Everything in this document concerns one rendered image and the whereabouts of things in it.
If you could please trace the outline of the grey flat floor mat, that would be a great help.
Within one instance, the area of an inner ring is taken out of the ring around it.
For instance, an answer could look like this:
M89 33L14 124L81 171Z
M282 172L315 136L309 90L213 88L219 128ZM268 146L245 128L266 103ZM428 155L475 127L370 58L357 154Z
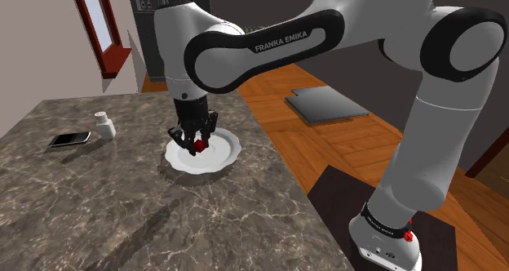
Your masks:
M285 101L309 124L366 116L369 111L329 86L292 90Z

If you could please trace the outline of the white scalloped plate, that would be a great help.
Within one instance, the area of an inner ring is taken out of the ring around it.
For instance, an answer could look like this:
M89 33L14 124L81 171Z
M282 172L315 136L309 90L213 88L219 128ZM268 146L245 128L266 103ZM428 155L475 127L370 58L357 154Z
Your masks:
M177 171L201 175L222 171L232 165L241 152L237 136L224 128L217 127L208 142L208 148L193 156L171 140L166 146L165 160Z

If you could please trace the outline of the black phone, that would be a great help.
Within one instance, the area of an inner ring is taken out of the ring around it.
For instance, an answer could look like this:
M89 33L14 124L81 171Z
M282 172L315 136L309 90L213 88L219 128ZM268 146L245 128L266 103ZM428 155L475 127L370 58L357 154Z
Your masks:
M85 144L91 136L89 131L56 135L49 144L50 148Z

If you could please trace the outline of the dark tall appliance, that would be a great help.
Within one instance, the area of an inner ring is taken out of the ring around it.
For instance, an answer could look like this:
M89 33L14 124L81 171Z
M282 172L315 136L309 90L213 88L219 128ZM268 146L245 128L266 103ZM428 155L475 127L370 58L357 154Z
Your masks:
M148 77L152 82L164 82L164 64L157 49L153 14L159 7L187 0L131 0L135 24L139 35ZM205 11L210 11L210 0L191 0Z

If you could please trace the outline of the white shaker bottle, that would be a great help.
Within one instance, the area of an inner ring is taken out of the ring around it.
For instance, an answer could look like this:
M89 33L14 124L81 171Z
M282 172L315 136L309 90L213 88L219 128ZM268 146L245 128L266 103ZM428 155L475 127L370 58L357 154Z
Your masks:
M100 111L94 114L95 124L102 140L111 140L116 135L116 129L113 121L108 117L106 112Z

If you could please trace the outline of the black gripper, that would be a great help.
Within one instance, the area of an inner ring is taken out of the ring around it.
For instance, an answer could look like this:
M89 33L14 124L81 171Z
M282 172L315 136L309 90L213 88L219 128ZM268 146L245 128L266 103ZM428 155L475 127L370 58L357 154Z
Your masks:
M197 132L201 131L201 139L205 146L208 146L219 115L214 110L208 109L206 96L195 100L174 99L174 104L179 126L170 128L168 134L179 147L195 156L197 151L194 142Z

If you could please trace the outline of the red framed window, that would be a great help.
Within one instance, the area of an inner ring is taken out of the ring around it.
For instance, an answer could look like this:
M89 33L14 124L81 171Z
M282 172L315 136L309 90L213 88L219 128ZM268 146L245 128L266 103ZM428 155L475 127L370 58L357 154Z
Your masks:
M103 79L120 72L131 49L124 47L110 0L75 0Z

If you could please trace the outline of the dark robot stand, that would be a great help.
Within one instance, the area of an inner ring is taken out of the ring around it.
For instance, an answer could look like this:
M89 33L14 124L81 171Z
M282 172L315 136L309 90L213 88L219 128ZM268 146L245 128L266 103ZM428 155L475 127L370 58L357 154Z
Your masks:
M308 199L356 271L388 271L361 257L348 233L351 218L374 191L374 187L328 166L308 193ZM455 228L417 212L413 231L423 256L422 271L459 271Z

